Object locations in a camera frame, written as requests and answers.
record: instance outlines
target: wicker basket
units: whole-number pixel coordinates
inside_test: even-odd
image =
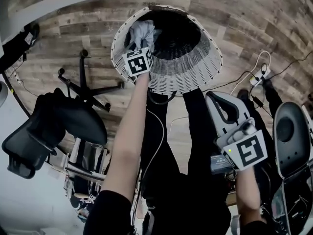
[[[117,71],[130,82],[122,54],[125,53],[129,28],[137,21],[154,20],[162,33],[152,53],[150,91],[172,95],[192,91],[219,73],[223,56],[209,33],[187,12],[167,5],[139,10],[118,30],[111,49],[111,60]]]

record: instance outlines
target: black office chair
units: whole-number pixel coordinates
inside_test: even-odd
[[[96,111],[81,100],[65,97],[57,88],[40,95],[32,116],[2,143],[11,172],[30,179],[65,136],[65,130],[82,141],[105,145],[107,131]]]
[[[65,70],[63,68],[59,69],[59,79],[66,84],[68,95],[69,89],[71,88],[73,91],[76,92],[78,97],[81,100],[86,100],[88,103],[91,103],[92,105],[105,110],[107,112],[110,111],[111,105],[109,103],[106,103],[105,105],[101,104],[97,99],[95,99],[93,96],[100,95],[108,92],[115,91],[117,89],[123,89],[125,86],[125,83],[123,81],[118,82],[117,86],[112,87],[106,87],[106,88],[99,88],[99,89],[92,89],[90,90],[87,87],[86,83],[86,75],[85,75],[85,63],[84,59],[88,56],[88,51],[85,49],[80,52],[80,62],[79,62],[79,77],[80,77],[80,87],[74,83],[72,83],[69,79],[65,79],[63,77],[63,74],[65,73]]]

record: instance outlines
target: human arm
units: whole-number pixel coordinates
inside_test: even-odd
[[[143,141],[149,73],[140,75],[115,136],[112,160],[101,190],[133,200]]]
[[[254,221],[265,222],[260,214],[260,191],[253,167],[237,173],[236,193],[240,226],[243,227]]]

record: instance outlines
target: chair caster wheel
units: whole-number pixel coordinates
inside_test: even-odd
[[[85,49],[82,50],[82,51],[80,52],[80,56],[81,56],[82,58],[88,57],[88,51],[86,51]]]
[[[106,103],[105,107],[108,109],[108,111],[111,109],[111,104],[110,103]]]
[[[63,68],[60,68],[58,71],[59,76],[62,76],[64,74],[65,70]]]
[[[122,82],[118,82],[118,86],[120,89],[123,89],[125,88],[125,83],[122,81]]]

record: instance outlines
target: black shoe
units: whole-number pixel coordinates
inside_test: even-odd
[[[239,98],[241,100],[248,100],[249,99],[249,91],[246,89],[241,89],[237,94],[237,98]]]
[[[274,89],[274,86],[272,84],[272,81],[270,79],[263,79],[263,83],[262,83],[262,86],[264,88],[264,90],[268,90],[268,89]]]

